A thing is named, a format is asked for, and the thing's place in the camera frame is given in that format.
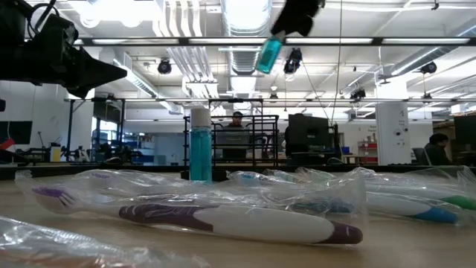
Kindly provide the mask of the black metal station frame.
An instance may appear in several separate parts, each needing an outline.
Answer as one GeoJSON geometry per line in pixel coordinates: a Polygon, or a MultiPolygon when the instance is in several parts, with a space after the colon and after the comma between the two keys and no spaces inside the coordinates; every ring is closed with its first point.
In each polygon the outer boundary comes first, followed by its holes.
{"type": "Polygon", "coordinates": [[[123,135],[123,123],[131,122],[167,122],[183,121],[188,116],[186,111],[194,108],[205,108],[211,113],[220,107],[234,104],[245,104],[244,115],[277,115],[279,121],[286,121],[291,109],[298,112],[318,113],[326,118],[331,125],[339,121],[351,122],[352,118],[347,115],[339,118],[337,114],[354,111],[359,113],[365,108],[376,108],[378,103],[405,102],[408,108],[414,111],[426,109],[428,107],[447,107],[459,103],[473,103],[476,105],[476,97],[459,96],[457,98],[363,98],[361,100],[351,100],[345,98],[89,98],[79,99],[76,97],[66,98],[68,103],[68,129],[66,147],[71,148],[71,135],[74,126],[74,113],[87,102],[98,103],[118,103],[119,104],[119,134],[123,135]],[[126,118],[127,106],[137,105],[141,109],[165,109],[168,118],[160,118],[154,113],[151,118],[126,118]]]}

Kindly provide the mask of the black monitor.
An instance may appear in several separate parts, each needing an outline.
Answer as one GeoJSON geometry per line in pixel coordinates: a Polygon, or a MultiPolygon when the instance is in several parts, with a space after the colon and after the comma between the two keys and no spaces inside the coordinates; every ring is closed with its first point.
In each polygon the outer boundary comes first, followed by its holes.
{"type": "Polygon", "coordinates": [[[288,117],[285,130],[286,155],[308,153],[310,147],[324,149],[330,146],[329,122],[326,118],[294,114],[288,117]]]}
{"type": "Polygon", "coordinates": [[[458,144],[476,150],[476,115],[463,115],[454,118],[455,139],[458,144]]]}
{"type": "Polygon", "coordinates": [[[15,144],[30,144],[32,121],[0,121],[0,143],[9,138],[15,144]]]}

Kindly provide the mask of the black table frame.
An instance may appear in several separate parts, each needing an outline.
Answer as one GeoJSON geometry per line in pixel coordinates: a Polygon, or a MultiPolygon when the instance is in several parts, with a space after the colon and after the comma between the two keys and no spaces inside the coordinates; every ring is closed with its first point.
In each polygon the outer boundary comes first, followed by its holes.
{"type": "MultiPolygon", "coordinates": [[[[322,170],[328,173],[346,173],[353,170],[354,168],[359,168],[355,165],[331,165],[331,166],[311,166],[311,169],[322,170]]],[[[363,168],[368,168],[376,172],[383,173],[406,173],[417,170],[424,170],[432,168],[430,166],[419,166],[419,165],[388,165],[388,166],[379,166],[371,165],[364,166],[363,168]]],[[[63,176],[63,175],[74,175],[76,173],[81,173],[87,170],[135,170],[141,172],[149,173],[178,173],[179,177],[182,179],[188,179],[188,169],[183,166],[140,166],[140,165],[37,165],[37,166],[25,166],[25,167],[7,167],[7,165],[0,165],[0,180],[12,180],[15,177],[17,171],[29,170],[33,177],[48,177],[48,176],[63,176]]],[[[266,169],[274,170],[283,170],[285,172],[292,172],[297,169],[295,166],[239,166],[239,165],[224,165],[224,166],[215,166],[212,167],[213,171],[213,180],[221,182],[226,180],[226,171],[237,171],[237,170],[249,170],[254,172],[263,172],[266,169]]]]}

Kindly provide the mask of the green white toothbrush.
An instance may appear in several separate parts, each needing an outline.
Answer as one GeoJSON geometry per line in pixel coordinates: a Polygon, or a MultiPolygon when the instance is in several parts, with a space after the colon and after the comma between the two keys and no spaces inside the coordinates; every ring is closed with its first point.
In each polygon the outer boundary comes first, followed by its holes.
{"type": "Polygon", "coordinates": [[[476,211],[476,197],[456,185],[383,175],[365,179],[365,185],[367,190],[372,192],[417,197],[424,200],[439,200],[466,210],[476,211]]]}

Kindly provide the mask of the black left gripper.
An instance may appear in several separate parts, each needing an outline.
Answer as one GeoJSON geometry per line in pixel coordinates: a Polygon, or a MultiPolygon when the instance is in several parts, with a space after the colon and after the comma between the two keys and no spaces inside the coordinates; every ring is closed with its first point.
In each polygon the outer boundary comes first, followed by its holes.
{"type": "Polygon", "coordinates": [[[31,40],[0,37],[0,80],[60,84],[78,98],[127,76],[127,71],[93,58],[75,37],[36,36],[31,40]]]}

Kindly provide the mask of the purple white toothbrush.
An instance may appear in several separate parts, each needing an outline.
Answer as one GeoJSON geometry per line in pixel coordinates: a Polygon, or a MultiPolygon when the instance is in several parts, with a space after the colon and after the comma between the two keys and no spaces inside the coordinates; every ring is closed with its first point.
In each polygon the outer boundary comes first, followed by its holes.
{"type": "Polygon", "coordinates": [[[270,242],[358,244],[364,238],[362,230],[355,226],[310,214],[168,198],[112,205],[103,202],[100,194],[87,200],[63,185],[44,184],[26,176],[17,176],[14,182],[24,195],[56,214],[93,212],[154,228],[270,242]]]}

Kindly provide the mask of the white pillar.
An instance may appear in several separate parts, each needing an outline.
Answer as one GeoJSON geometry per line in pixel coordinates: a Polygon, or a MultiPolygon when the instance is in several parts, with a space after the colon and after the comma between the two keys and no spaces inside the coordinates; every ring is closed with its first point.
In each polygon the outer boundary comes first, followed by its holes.
{"type": "Polygon", "coordinates": [[[376,126],[379,165],[409,164],[411,145],[408,132],[408,104],[378,103],[376,126]]]}

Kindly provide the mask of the crumpled clear plastic bag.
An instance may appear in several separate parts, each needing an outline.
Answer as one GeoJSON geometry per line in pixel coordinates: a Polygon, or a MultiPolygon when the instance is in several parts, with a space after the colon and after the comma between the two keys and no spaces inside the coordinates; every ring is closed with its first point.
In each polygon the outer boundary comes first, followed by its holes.
{"type": "Polygon", "coordinates": [[[0,268],[210,268],[196,256],[123,248],[0,216],[0,268]]]}

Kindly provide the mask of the teal mouthwash bottle white cap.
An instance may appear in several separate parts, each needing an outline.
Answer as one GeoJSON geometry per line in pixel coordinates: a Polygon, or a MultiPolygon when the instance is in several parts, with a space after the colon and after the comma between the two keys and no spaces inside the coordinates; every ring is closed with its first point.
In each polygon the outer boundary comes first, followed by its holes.
{"type": "Polygon", "coordinates": [[[262,46],[260,58],[257,62],[256,70],[264,74],[270,74],[276,59],[280,54],[286,32],[281,31],[270,36],[262,46]]]}
{"type": "Polygon", "coordinates": [[[212,136],[210,111],[190,111],[190,180],[212,183],[212,136]]]}

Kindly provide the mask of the red parts shelf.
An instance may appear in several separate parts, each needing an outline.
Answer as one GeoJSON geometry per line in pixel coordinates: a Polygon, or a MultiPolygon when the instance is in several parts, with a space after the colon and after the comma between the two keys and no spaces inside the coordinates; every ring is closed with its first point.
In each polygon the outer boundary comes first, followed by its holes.
{"type": "Polygon", "coordinates": [[[358,161],[361,165],[377,165],[379,161],[377,143],[374,141],[359,141],[358,161]]]}

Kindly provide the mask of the silver air duct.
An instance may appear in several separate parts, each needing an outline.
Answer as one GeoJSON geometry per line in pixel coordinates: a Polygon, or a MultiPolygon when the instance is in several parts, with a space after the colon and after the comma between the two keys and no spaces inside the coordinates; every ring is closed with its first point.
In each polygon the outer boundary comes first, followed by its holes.
{"type": "MultiPolygon", "coordinates": [[[[220,0],[226,36],[268,36],[272,0],[220,0]]],[[[232,51],[228,59],[235,74],[250,75],[256,70],[259,51],[232,51]]]]}

